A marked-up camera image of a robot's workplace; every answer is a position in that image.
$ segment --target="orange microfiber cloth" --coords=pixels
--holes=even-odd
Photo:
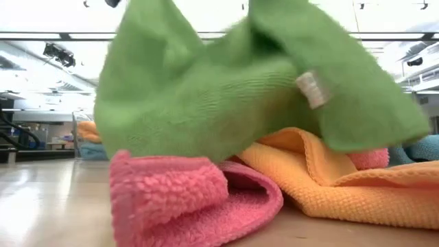
[[[78,123],[78,134],[92,143],[101,143],[101,137],[94,121],[81,121]]]
[[[314,134],[286,128],[238,157],[311,217],[439,229],[439,162],[358,171]]]

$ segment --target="blue microfiber cloth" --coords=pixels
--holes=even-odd
[[[84,160],[107,161],[108,156],[102,144],[83,143],[80,146],[80,154]]]
[[[439,135],[429,135],[420,141],[405,146],[389,148],[390,165],[439,160]]]

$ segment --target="pink towel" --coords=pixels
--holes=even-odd
[[[207,158],[118,152],[110,168],[118,247],[221,246],[281,209],[281,190],[258,172]]]
[[[389,151],[387,148],[348,154],[358,170],[386,168],[389,165]]]

